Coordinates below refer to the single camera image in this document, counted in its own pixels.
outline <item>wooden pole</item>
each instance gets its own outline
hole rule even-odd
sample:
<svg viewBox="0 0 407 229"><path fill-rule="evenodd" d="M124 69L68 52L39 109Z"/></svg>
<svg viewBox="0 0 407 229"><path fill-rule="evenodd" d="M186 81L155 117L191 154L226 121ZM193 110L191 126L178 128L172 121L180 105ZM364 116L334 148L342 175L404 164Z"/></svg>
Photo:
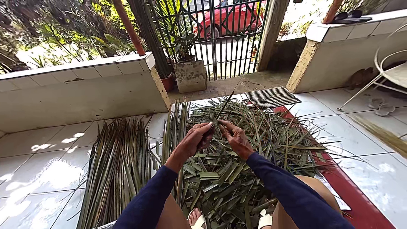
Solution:
<svg viewBox="0 0 407 229"><path fill-rule="evenodd" d="M290 0L270 0L269 12L263 24L263 39L259 46L259 64L257 67L259 72L266 70L273 55L273 47L280 33L281 24L289 2Z"/></svg>
<svg viewBox="0 0 407 229"><path fill-rule="evenodd" d="M324 20L322 20L322 24L329 24L333 21L333 18L335 17L336 13L338 12L339 7L341 7L341 4L343 1L344 0L333 0L333 3L329 7L329 10L326 13Z"/></svg>
<svg viewBox="0 0 407 229"><path fill-rule="evenodd" d="M113 5L116 8L117 14L119 15L120 19L122 20L123 24L125 25L126 31L129 34L131 42L133 43L134 47L136 48L137 53L140 56L146 55L146 53L144 52L143 46L141 45L140 37L134 31L134 27L131 24L129 17L127 16L127 13L123 6L122 1L113 0Z"/></svg>

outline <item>foot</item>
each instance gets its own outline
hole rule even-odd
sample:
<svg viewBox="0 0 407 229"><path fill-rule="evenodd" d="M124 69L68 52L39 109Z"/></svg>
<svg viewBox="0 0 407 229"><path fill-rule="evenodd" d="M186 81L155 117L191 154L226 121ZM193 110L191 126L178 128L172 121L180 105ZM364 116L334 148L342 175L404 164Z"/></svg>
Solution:
<svg viewBox="0 0 407 229"><path fill-rule="evenodd" d="M198 218L202 215L202 212L200 210L198 210L197 208L195 208L191 214L189 215L188 218L188 223L190 226L195 225L196 221L198 220Z"/></svg>

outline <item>metal gate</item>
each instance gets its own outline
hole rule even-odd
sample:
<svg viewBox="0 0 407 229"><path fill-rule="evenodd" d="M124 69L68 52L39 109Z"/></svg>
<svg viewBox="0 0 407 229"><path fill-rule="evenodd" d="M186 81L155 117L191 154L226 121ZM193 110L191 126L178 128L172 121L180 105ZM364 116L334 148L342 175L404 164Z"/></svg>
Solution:
<svg viewBox="0 0 407 229"><path fill-rule="evenodd" d="M192 33L198 39L190 53L204 61L211 81L256 71L270 1L148 0L148 5L167 62L177 62L177 39Z"/></svg>

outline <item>long sleeve shirt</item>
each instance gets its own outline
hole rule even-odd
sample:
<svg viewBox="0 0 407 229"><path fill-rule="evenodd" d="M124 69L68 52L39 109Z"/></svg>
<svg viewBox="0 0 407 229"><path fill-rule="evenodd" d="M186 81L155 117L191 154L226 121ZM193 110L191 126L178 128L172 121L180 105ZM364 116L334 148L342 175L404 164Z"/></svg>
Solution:
<svg viewBox="0 0 407 229"><path fill-rule="evenodd" d="M246 163L280 201L299 229L354 228L311 187L257 153ZM162 166L117 219L113 229L154 229L178 174Z"/></svg>

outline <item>doormat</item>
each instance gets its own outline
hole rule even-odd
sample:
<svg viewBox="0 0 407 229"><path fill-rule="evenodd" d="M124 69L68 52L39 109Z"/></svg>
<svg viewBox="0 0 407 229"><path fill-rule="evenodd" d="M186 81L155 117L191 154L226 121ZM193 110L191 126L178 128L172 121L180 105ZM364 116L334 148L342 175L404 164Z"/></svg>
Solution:
<svg viewBox="0 0 407 229"><path fill-rule="evenodd" d="M285 87L246 92L245 95L257 107L276 108L279 106L300 103Z"/></svg>

